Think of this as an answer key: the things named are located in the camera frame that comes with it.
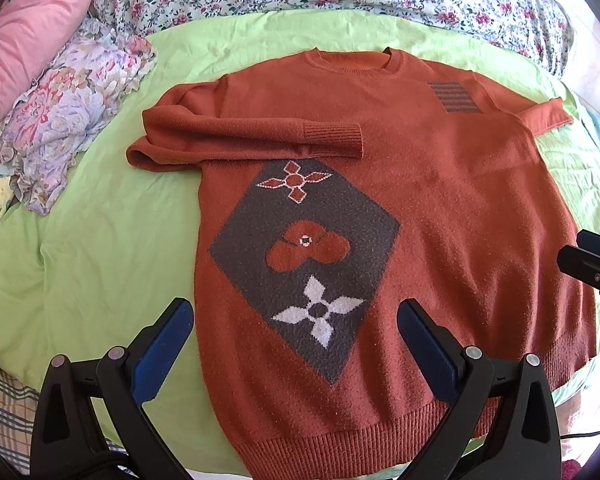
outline crew neckline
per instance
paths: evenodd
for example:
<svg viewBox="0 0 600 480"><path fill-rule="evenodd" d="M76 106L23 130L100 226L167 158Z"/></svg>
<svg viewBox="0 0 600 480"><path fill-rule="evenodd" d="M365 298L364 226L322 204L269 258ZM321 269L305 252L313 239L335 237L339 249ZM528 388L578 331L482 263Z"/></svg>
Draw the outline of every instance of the crew neckline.
<svg viewBox="0 0 600 480"><path fill-rule="evenodd" d="M404 64L403 52L401 50L395 50L390 47L384 49L383 52L389 54L390 57L388 63L382 68L347 68L344 66L337 66L336 64L333 64L332 62L324 59L322 54L326 54L326 52L321 51L318 48L307 50L304 54L308 62L316 68L328 70L328 72L333 72L337 74L392 76L400 72L400 69Z"/></svg>

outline rust-colored knit sweater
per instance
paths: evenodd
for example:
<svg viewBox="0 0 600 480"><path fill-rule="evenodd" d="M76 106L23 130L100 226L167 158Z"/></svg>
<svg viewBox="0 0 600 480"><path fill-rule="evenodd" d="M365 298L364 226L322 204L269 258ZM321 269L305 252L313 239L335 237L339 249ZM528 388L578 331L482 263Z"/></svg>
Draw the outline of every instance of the rust-colored knit sweater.
<svg viewBox="0 0 600 480"><path fill-rule="evenodd" d="M576 225L534 142L570 121L398 50L270 60L144 112L131 164L202 168L200 359L254 478L413 459L445 407L398 334L405 298L491 357L537 353L553 388L594 355L592 290L555 263Z"/></svg>

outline metal screw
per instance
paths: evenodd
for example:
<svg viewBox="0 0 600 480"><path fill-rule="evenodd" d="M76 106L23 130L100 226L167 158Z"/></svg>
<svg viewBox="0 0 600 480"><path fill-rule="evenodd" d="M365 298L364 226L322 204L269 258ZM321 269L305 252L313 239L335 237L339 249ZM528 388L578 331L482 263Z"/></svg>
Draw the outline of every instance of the metal screw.
<svg viewBox="0 0 600 480"><path fill-rule="evenodd" d="M64 356L57 355L53 359L51 359L51 365L53 368L59 368L64 364Z"/></svg>
<svg viewBox="0 0 600 480"><path fill-rule="evenodd" d="M526 362L532 366L538 366L540 364L540 358L536 354L529 354L526 356Z"/></svg>
<svg viewBox="0 0 600 480"><path fill-rule="evenodd" d="M464 353L470 359L480 359L482 357L482 350L480 350L477 346L468 346Z"/></svg>
<svg viewBox="0 0 600 480"><path fill-rule="evenodd" d="M111 359L112 361L120 359L124 355L125 349L122 348L122 346L114 346L111 350L109 350L109 352L107 352L107 356L109 356L109 359Z"/></svg>

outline sweater sleeve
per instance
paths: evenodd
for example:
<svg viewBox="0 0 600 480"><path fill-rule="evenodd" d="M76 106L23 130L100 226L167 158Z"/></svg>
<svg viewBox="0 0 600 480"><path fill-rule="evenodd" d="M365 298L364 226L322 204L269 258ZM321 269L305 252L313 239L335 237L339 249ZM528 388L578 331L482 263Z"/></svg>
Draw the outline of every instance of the sweater sleeve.
<svg viewBox="0 0 600 480"><path fill-rule="evenodd" d="M126 150L129 163L144 170L177 171L205 160L362 158L359 124L223 117L227 90L227 76L169 90L142 113L146 135Z"/></svg>
<svg viewBox="0 0 600 480"><path fill-rule="evenodd" d="M534 137L559 126L573 123L573 117L564 111L562 99L559 97L538 104L481 74L474 73L474 77L485 89L496 108L514 114Z"/></svg>

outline green bed sheet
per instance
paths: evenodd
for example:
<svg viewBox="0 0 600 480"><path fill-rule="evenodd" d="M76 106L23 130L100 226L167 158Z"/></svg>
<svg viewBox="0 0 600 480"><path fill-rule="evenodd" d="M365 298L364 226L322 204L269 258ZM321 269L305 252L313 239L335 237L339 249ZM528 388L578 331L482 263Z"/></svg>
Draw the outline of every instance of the green bed sheet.
<svg viewBox="0 0 600 480"><path fill-rule="evenodd" d="M537 102L561 96L565 108L580 115L574 95L525 57L387 16L272 12L193 22L150 39L157 66L72 170L50 215L17 206L0 224L0 366L36 388L53 355L100 357L128 344L175 296L192 298L200 174L149 173L125 158L126 147L143 134L141 111L175 84L214 80L316 46L391 46L475 70ZM581 124L545 134L538 146L578 224L600 232L600 153ZM600 300L597 321L600 352ZM595 363L558 390L556 402L581 388ZM107 436L115 438L104 407L96 408ZM186 467L248 474L211 409L195 334L145 409Z"/></svg>

